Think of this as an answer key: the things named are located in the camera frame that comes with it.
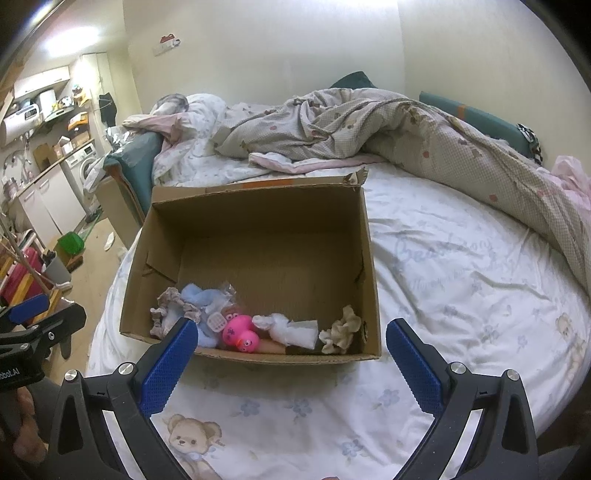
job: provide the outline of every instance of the cardboard box flap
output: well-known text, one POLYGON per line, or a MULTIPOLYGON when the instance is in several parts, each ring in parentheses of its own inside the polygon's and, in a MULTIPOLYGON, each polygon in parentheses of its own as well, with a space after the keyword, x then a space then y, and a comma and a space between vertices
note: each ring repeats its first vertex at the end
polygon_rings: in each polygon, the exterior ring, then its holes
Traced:
POLYGON ((152 203, 169 202, 187 197, 195 197, 209 193, 231 192, 234 190, 245 189, 264 189, 272 187, 291 187, 291 186, 312 186, 342 184, 350 187, 359 187, 365 183, 368 177, 367 167, 349 173, 344 177, 298 177, 276 180, 254 180, 243 183, 231 183, 218 187, 154 187, 152 190, 152 203))
POLYGON ((176 281, 181 263, 183 240, 167 228, 166 221, 154 210, 148 212, 151 221, 144 224, 150 238, 146 265, 161 275, 176 281))

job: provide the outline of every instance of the cardboard box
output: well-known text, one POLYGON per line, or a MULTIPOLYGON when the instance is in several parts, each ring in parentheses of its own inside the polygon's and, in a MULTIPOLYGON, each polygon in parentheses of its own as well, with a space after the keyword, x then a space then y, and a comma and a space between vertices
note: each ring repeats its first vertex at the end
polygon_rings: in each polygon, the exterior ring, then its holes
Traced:
POLYGON ((64 154, 61 151, 61 146, 59 146, 59 145, 54 145, 53 146, 53 153, 55 153, 56 158, 58 160, 64 157, 64 154))
POLYGON ((53 149, 46 143, 39 145, 33 150, 33 157, 35 158, 37 167, 39 167, 39 171, 46 170, 58 160, 53 149))
POLYGON ((90 140, 90 134, 88 132, 81 133, 72 138, 72 146, 79 148, 90 140))
POLYGON ((208 189, 155 187, 129 274, 123 335, 148 343, 150 308, 167 287, 229 281, 245 313, 279 312, 328 329, 350 304, 363 321, 346 355, 269 355, 199 348, 198 355, 266 364, 377 359, 381 330, 361 184, 347 177, 255 181, 208 189))

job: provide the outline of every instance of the hanging clothes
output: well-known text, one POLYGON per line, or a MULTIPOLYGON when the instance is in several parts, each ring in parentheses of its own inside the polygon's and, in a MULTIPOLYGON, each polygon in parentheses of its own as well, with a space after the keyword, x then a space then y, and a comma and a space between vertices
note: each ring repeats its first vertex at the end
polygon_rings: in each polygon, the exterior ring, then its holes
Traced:
POLYGON ((99 95, 100 121, 107 124, 107 127, 115 126, 115 115, 117 115, 117 106, 112 95, 107 92, 99 95))

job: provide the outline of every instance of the blue gripper pad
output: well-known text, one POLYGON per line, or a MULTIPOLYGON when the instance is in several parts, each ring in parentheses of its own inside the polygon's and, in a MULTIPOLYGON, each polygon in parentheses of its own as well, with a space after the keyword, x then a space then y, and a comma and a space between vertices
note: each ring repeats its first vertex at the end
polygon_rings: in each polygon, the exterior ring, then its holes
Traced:
POLYGON ((150 347, 152 349, 162 347, 165 344, 164 352, 154 362, 154 366, 141 384, 139 409, 146 417, 164 410, 170 394, 197 348, 199 337, 197 325, 191 320, 186 320, 180 326, 179 324, 183 320, 185 319, 180 319, 177 322, 160 344, 150 347))
POLYGON ((433 350, 434 348, 431 345, 422 343, 413 330, 402 320, 410 331, 409 333, 412 333, 415 337, 411 340, 399 325, 400 320, 402 319, 392 320, 388 324, 386 328, 386 346, 413 392, 418 406, 423 412, 430 413, 435 418, 438 418, 444 410, 442 384, 437 374, 431 369, 417 348, 419 345, 414 342, 420 343, 419 348, 430 347, 433 350))
POLYGON ((49 308, 49 297, 44 293, 35 295, 18 305, 12 307, 8 312, 8 320, 15 325, 20 325, 27 320, 36 317, 49 308))

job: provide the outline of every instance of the teddy bear print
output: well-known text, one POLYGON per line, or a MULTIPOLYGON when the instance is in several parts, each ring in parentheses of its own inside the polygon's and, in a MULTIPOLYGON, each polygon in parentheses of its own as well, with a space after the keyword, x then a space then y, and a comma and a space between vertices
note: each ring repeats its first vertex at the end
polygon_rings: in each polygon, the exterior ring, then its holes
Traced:
POLYGON ((175 414, 167 426, 170 433, 168 444, 191 480, 222 480, 203 457, 214 444, 223 446, 220 442, 222 429, 217 423, 175 414))
POLYGON ((573 324, 566 313, 556 319, 556 329, 570 346, 569 369, 566 376, 569 381, 573 381, 583 365, 587 342, 574 331, 573 324))

